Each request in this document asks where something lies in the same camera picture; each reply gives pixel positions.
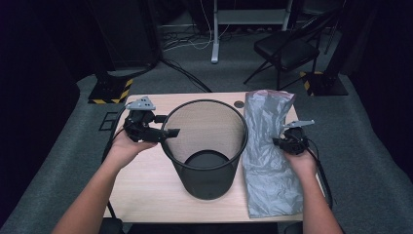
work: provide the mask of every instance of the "human hand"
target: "human hand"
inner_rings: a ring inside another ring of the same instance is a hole
[[[121,131],[113,139],[112,147],[104,162],[110,164],[115,170],[120,171],[129,164],[138,153],[152,148],[155,145],[157,145],[156,142],[134,142],[128,137],[125,131]]]
[[[306,177],[313,177],[316,175],[316,160],[307,150],[298,155],[292,155],[285,151],[283,154],[290,163],[291,168],[301,180]]]

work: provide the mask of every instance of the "black backdrop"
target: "black backdrop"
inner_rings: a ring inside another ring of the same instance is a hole
[[[25,0],[0,1],[0,226],[79,98],[76,80]]]
[[[413,180],[413,2],[380,2],[350,77],[376,135]]]
[[[85,54],[90,49],[105,70],[115,69],[88,0],[26,1],[76,81],[94,73],[90,58]],[[86,38],[82,30],[88,32]]]

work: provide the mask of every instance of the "black mesh wastebasket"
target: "black mesh wastebasket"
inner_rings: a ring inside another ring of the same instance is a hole
[[[224,102],[199,99],[176,107],[162,127],[168,129],[180,129],[162,147],[185,189],[204,200],[225,194],[247,141],[244,117]]]

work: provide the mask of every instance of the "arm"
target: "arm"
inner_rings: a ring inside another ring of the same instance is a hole
[[[304,233],[343,233],[319,188],[319,182],[316,179],[317,167],[313,156],[307,151],[300,155],[290,155],[284,152],[284,155],[294,172],[297,173],[303,187]]]
[[[139,152],[155,145],[152,142],[135,143],[125,132],[120,132],[105,161],[64,213],[53,233],[98,233],[118,172]]]

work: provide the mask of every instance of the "crumpled plastic bag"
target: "crumpled plastic bag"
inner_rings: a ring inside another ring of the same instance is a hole
[[[271,90],[245,95],[248,143],[242,154],[250,218],[302,213],[303,192],[295,172],[273,144],[286,124],[294,94]]]

